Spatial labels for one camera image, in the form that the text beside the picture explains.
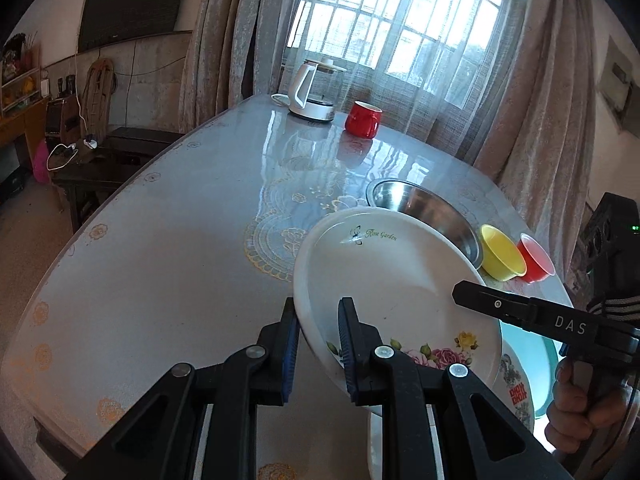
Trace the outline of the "person's right hand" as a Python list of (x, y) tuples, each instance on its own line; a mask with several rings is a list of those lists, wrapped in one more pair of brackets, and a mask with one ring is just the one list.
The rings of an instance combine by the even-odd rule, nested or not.
[(625, 386), (588, 410), (585, 390), (573, 384), (573, 362), (562, 359), (556, 367), (553, 401), (547, 410), (544, 435), (559, 452), (575, 453), (594, 430), (608, 429), (625, 420), (634, 389)]

